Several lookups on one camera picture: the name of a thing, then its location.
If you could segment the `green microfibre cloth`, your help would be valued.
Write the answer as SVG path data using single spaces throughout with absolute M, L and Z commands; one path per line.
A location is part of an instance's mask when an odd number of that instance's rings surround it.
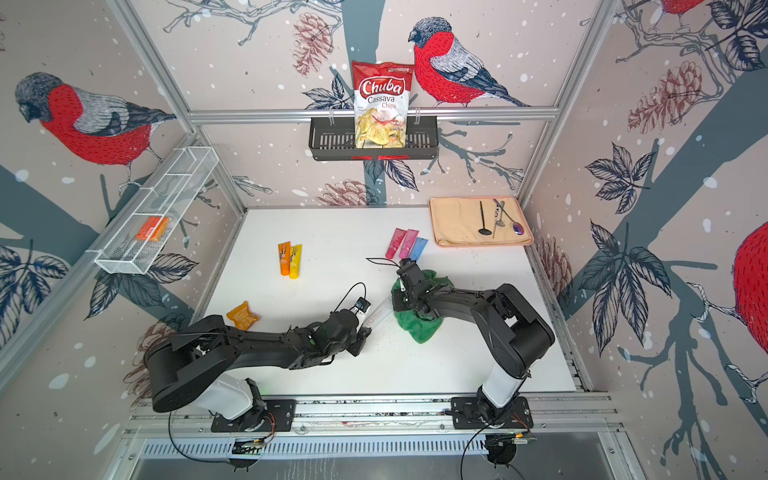
M 400 280 L 396 280 L 393 284 L 391 297 L 392 310 L 399 327 L 406 331 L 416 343 L 428 342 L 442 325 L 443 318 L 408 308 Z

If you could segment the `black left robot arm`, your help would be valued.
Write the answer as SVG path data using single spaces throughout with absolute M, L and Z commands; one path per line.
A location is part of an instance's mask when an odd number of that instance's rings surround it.
M 328 365 L 344 351 L 357 356 L 370 334 L 360 324 L 370 306 L 360 297 L 351 308 L 337 309 L 323 322 L 284 333 L 242 331 L 227 325 L 220 315 L 207 316 L 146 352 L 153 410 L 169 413 L 192 404 L 230 370 L 301 370 Z

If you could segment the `light blue toothpaste tube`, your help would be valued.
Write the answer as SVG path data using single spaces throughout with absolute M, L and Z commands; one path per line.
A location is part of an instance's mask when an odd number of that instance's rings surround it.
M 428 240 L 426 238 L 417 237 L 411 248 L 409 258 L 413 261 L 417 261 L 422 255 L 427 244 Z

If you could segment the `yellow toothpaste tube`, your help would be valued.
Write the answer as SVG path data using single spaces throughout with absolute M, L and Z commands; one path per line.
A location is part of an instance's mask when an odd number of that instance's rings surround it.
M 289 262 L 289 278 L 296 280 L 300 275 L 300 263 L 302 255 L 302 245 L 293 245 L 291 247 L 291 255 Z

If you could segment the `dark pink toothpaste tube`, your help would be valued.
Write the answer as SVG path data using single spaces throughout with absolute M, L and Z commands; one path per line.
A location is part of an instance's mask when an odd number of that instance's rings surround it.
M 398 249 L 400 248 L 404 237 L 406 235 L 407 231 L 396 228 L 393 232 L 393 235 L 391 237 L 391 240 L 388 244 L 388 248 L 385 253 L 385 258 L 388 260 L 393 260 L 395 257 L 395 254 L 397 253 Z

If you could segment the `light pink toothpaste tube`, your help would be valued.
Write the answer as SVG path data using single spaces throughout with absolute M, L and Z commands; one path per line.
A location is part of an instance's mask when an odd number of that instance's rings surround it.
M 407 259 L 410 257 L 412 248 L 418 238 L 419 231 L 408 229 L 403 237 L 399 250 L 399 258 Z

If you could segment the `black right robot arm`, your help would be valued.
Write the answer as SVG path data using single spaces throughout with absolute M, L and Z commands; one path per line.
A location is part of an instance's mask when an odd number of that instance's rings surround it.
M 491 290 L 458 289 L 428 277 L 410 259 L 399 262 L 397 275 L 393 310 L 423 322 L 452 318 L 474 324 L 495 361 L 478 403 L 496 410 L 513 403 L 533 364 L 555 342 L 551 327 L 519 290 L 508 283 Z

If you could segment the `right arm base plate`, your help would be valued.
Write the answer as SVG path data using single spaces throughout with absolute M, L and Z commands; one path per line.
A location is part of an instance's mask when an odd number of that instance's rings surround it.
M 517 396 L 503 407 L 485 398 L 452 397 L 449 409 L 455 430 L 522 429 L 534 426 L 528 400 Z

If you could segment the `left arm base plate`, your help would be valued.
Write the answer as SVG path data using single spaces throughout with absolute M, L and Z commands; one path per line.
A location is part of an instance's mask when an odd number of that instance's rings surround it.
M 211 431 L 213 433 L 289 432 L 295 418 L 296 406 L 295 399 L 263 400 L 232 420 L 216 414 Z

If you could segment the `white orange-capped toothpaste tube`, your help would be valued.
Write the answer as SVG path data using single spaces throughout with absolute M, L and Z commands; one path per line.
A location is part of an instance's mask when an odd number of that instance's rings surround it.
M 382 321 L 387 319 L 393 313 L 392 295 L 385 297 L 373 310 L 366 316 L 362 324 L 363 329 L 374 330 Z

